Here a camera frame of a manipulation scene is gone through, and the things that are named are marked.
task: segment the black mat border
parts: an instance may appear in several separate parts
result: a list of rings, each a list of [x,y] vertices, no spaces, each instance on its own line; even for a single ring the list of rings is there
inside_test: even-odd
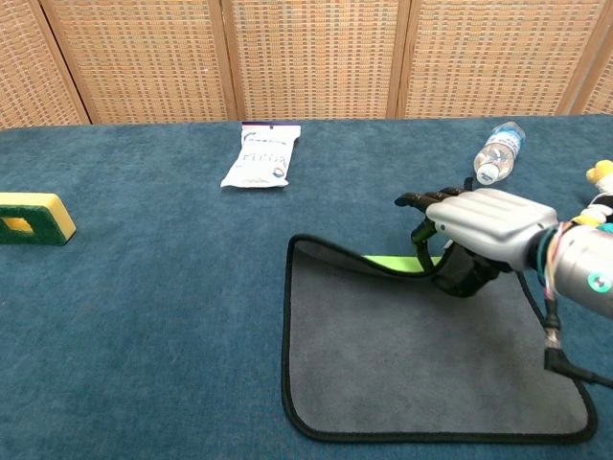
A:
[[[297,242],[313,242],[320,244],[328,249],[342,253],[344,256],[354,259],[361,264],[370,268],[375,268],[378,271],[395,275],[400,278],[419,278],[423,276],[421,273],[407,273],[396,271],[391,268],[382,266],[362,255],[352,252],[342,246],[339,246],[331,241],[321,239],[309,234],[294,235],[287,246],[287,259],[285,266],[285,287],[284,287],[284,332],[283,332],[283,347],[282,347],[282,396],[284,410],[292,424],[308,438],[322,442],[334,443],[480,443],[480,444],[577,444],[591,439],[598,429],[598,414],[596,407],[585,389],[585,386],[574,379],[573,382],[577,387],[579,394],[585,404],[587,410],[586,426],[575,433],[569,434],[508,434],[508,433],[459,433],[459,432],[432,432],[432,433],[405,433],[405,432],[389,432],[389,433],[354,433],[354,432],[327,432],[319,431],[308,426],[296,412],[294,403],[291,398],[291,384],[289,377],[289,332],[291,323],[291,280],[292,280],[292,264],[294,258],[294,250]],[[532,293],[526,283],[526,279],[520,273],[517,273],[519,283],[528,299],[534,314],[539,322],[543,323],[543,314],[534,300]]]

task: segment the white bag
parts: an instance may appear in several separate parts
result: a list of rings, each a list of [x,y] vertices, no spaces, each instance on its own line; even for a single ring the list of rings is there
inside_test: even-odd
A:
[[[286,186],[294,141],[299,137],[297,125],[243,123],[240,153],[221,181],[221,187]]]

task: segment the gray mat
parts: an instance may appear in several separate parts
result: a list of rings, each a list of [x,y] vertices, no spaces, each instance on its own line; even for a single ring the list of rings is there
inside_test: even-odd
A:
[[[539,311],[522,281],[501,274],[460,299],[422,275],[294,237],[285,286],[286,413],[325,441],[589,439],[593,404],[580,383],[543,369]]]

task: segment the bottle label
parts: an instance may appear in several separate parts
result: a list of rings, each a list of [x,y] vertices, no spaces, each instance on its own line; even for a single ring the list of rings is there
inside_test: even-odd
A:
[[[513,152],[513,159],[517,158],[517,153],[524,144],[524,136],[512,126],[495,127],[486,142],[487,144],[502,144]]]

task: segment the blue fabric surface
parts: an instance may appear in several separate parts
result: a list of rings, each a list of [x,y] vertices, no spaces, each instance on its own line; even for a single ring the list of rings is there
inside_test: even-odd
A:
[[[568,447],[322,444],[283,411],[289,238],[412,255],[420,215],[394,199],[462,185],[507,120],[303,122],[289,186],[263,191],[219,189],[238,123],[0,132],[0,190],[57,193],[78,228],[62,247],[0,246],[0,458],[609,457],[599,387],[596,436]],[[527,142],[496,187],[571,218],[613,118],[515,120]],[[560,314],[569,358],[612,376],[613,323],[566,301]]]

